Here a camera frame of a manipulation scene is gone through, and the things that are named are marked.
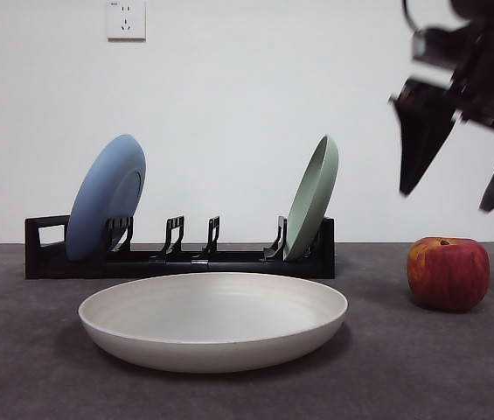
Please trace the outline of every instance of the plate rim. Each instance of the plate rim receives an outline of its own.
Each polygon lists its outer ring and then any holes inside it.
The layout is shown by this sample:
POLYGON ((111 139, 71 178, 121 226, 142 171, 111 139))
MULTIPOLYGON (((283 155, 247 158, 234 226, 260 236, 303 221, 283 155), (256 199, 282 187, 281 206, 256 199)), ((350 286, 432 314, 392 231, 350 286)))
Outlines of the plate rim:
POLYGON ((287 337, 293 337, 296 335, 300 335, 303 333, 308 333, 311 331, 316 331, 322 328, 325 328, 326 326, 329 326, 331 324, 334 324, 337 322, 339 319, 343 318, 345 314, 347 313, 348 310, 348 299, 345 297, 343 293, 340 291, 334 289, 333 287, 330 287, 327 284, 322 284, 318 282, 313 282, 311 280, 307 280, 304 278, 299 278, 299 277, 292 277, 292 276, 279 276, 275 274, 267 274, 267 273, 245 273, 245 272, 240 272, 240 271, 207 271, 203 273, 184 273, 184 274, 170 274, 166 276, 156 276, 156 277, 147 277, 147 278, 141 278, 137 279, 131 282, 126 282, 126 283, 120 283, 120 284, 115 284, 114 286, 107 287, 107 289, 99 290, 96 291, 94 294, 86 297, 83 302, 81 302, 80 306, 78 307, 78 316, 80 317, 80 320, 84 326, 89 326, 93 328, 94 330, 107 334, 109 336, 115 336, 116 338, 119 339, 125 339, 125 340, 135 340, 135 341, 142 341, 142 342, 148 342, 148 343, 155 343, 155 344, 172 344, 172 345, 184 345, 184 346, 221 346, 221 345, 233 345, 233 344, 247 344, 247 343, 260 343, 263 341, 270 341, 270 340, 282 340, 286 339, 287 337), (151 281, 151 280, 157 280, 157 279, 163 279, 167 277, 188 277, 188 276, 203 276, 207 274, 233 274, 233 275, 241 275, 241 276, 249 276, 249 275, 256 275, 256 276, 264 276, 264 277, 282 277, 282 278, 289 278, 293 279, 296 281, 299 281, 301 283, 305 284, 311 284, 311 286, 316 286, 316 287, 321 287, 323 289, 326 289, 328 291, 331 291, 333 294, 337 295, 340 300, 342 300, 342 303, 344 307, 342 310, 339 312, 338 315, 336 315, 332 320, 323 322, 321 324, 315 325, 311 328, 303 328, 298 331, 290 332, 287 334, 281 334, 281 335, 274 335, 271 337, 263 337, 260 339, 241 339, 241 340, 236 340, 236 339, 230 339, 230 340, 182 340, 182 339, 156 339, 156 338, 151 338, 151 337, 141 337, 137 335, 128 335, 120 332, 116 332, 114 330, 104 328, 102 326, 98 326, 95 323, 89 321, 87 317, 83 315, 83 310, 85 309, 84 306, 88 305, 88 302, 94 298, 95 296, 106 292, 110 291, 112 289, 118 288, 118 287, 123 287, 127 284, 134 284, 134 283, 141 283, 145 281, 151 281))

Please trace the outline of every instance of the apple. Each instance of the apple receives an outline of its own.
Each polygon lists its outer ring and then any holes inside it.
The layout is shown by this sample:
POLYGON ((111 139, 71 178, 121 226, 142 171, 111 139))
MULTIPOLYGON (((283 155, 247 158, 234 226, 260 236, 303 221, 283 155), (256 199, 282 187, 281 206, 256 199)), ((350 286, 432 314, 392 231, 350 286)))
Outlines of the apple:
POLYGON ((408 252, 407 280, 422 303, 465 312, 488 291, 490 259, 485 248, 471 239, 423 238, 408 252))

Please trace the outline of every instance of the floor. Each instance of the floor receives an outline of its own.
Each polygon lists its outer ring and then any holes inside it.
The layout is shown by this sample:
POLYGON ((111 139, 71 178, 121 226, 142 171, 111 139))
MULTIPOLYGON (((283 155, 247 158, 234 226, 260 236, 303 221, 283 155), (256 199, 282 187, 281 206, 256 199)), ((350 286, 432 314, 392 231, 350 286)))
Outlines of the floor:
POLYGON ((415 304, 408 244, 337 245, 347 320, 314 353, 240 374, 148 370, 102 352, 77 308, 122 280, 24 280, 22 245, 0 245, 0 419, 494 420, 491 288, 473 311, 415 304))

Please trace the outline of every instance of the electrical outlet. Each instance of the electrical outlet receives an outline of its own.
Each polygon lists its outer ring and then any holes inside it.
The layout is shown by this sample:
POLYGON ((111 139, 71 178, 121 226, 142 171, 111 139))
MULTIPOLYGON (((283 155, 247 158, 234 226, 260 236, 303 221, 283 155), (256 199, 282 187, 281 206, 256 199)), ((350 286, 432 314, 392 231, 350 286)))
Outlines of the electrical outlet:
POLYGON ((145 40, 145 1, 107 2, 108 40, 145 40))

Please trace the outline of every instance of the dish rack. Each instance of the dish rack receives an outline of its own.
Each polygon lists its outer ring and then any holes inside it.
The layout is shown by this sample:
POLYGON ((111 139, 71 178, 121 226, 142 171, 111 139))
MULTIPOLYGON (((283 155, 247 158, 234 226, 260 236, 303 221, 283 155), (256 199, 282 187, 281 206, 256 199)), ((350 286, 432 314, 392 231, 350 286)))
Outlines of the dish rack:
POLYGON ((168 219, 165 242, 159 250, 136 250, 131 245, 134 218, 107 220, 102 232, 102 251, 80 262, 66 257, 65 241, 42 244, 39 230, 64 227, 70 216, 39 217, 25 220, 25 278, 144 278, 207 271, 234 271, 275 274, 303 278, 334 278, 334 220, 323 218, 315 239, 303 257, 283 261, 288 221, 278 218, 277 237, 260 250, 218 249, 219 216, 208 222, 208 238, 200 250, 183 250, 184 216, 168 219), (126 239, 112 250, 113 236, 126 229, 126 239), (173 241, 173 231, 178 237, 173 241))

